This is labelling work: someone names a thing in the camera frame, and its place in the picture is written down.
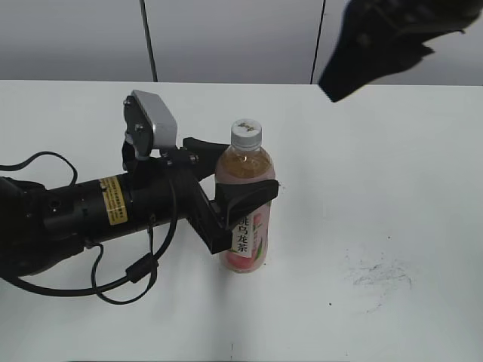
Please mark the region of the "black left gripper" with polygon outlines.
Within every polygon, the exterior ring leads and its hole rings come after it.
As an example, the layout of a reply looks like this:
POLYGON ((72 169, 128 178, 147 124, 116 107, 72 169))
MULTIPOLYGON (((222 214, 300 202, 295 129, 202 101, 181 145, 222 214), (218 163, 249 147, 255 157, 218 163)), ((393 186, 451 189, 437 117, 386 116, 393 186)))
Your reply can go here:
POLYGON ((239 221, 278 197, 278 181, 266 179, 218 183, 215 201, 209 200, 199 182, 215 173, 228 148, 229 144, 187 137, 183 147, 163 149, 159 157, 140 161, 131 145, 122 146, 125 225, 140 231, 186 219, 211 253, 228 250, 232 229, 239 221))

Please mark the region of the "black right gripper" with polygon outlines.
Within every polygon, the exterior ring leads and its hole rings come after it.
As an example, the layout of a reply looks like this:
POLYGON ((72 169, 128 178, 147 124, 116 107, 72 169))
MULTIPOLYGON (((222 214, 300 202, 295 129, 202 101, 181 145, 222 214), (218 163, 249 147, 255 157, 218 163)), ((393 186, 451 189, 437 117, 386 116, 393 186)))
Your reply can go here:
POLYGON ((426 42, 464 32, 477 1, 350 1, 318 86, 336 103, 387 75, 408 71, 434 50, 426 42))

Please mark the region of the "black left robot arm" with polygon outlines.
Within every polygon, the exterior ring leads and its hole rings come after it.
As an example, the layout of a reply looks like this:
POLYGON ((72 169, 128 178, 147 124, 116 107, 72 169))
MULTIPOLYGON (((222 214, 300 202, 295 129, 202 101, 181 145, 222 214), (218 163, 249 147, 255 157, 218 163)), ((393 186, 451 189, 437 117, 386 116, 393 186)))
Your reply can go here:
POLYGON ((213 254, 228 250, 235 226, 278 195, 278 182, 217 184, 209 199, 201 181, 215 171, 222 144, 192 137, 180 149, 138 161, 123 148, 122 174, 57 189, 1 180, 1 266, 35 275, 86 247, 186 219, 213 254))

